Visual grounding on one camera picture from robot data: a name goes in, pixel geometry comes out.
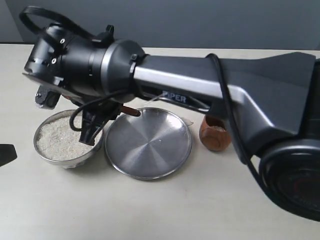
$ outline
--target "brown clay pot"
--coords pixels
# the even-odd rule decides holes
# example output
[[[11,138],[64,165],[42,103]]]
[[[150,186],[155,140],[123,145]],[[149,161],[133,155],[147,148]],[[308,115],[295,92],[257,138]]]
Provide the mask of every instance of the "brown clay pot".
[[[226,131],[224,123],[211,116],[205,116],[199,130],[202,144],[210,151],[223,151],[231,143],[231,136]]]

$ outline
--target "white table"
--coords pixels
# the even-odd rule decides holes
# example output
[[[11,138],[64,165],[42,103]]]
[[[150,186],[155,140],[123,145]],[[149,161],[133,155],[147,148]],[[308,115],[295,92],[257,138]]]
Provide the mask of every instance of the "white table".
[[[209,152],[198,131],[203,115],[163,102],[151,104],[194,122],[187,163],[163,180],[134,180],[113,169],[101,151],[83,167],[65,170],[44,162],[33,136],[55,110],[34,105],[38,86],[22,76],[31,45],[0,45],[0,141],[18,159],[0,168],[1,240],[301,240],[319,239],[320,224],[275,206],[240,163],[232,146]],[[289,51],[158,49],[156,55],[263,58]],[[310,51],[320,57],[320,52]],[[128,105],[141,107],[141,100]]]

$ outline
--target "gray wall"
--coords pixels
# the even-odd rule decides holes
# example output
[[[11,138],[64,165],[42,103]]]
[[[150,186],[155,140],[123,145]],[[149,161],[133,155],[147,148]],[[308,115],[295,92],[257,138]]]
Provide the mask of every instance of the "gray wall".
[[[5,0],[0,0],[0,42],[22,42]]]
[[[18,20],[26,5],[59,11],[94,34],[113,24],[117,38],[135,40],[143,47],[313,50],[320,42],[316,0],[6,2],[27,42],[35,37]]]

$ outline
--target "empty metal plate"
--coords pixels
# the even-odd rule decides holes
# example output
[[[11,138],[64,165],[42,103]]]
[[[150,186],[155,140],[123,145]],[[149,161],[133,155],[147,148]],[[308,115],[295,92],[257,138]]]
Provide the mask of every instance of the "empty metal plate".
[[[192,137],[177,115],[160,108],[140,108],[141,116],[123,114],[110,126],[105,152],[120,172],[151,180],[169,175],[187,160]]]

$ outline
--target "robotic arm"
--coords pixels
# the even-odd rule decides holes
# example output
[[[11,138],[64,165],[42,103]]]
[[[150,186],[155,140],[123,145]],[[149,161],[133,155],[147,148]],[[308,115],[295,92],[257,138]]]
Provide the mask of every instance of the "robotic arm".
[[[39,28],[28,17],[55,23]],[[279,207],[320,221],[320,100],[316,57],[290,53],[263,59],[153,56],[114,27],[94,36],[58,13],[29,6],[20,14],[39,36],[25,76],[40,84],[38,107],[60,96],[82,111],[80,142],[92,145],[123,104],[160,99],[223,119],[240,160]],[[260,160],[259,172],[250,158]]]

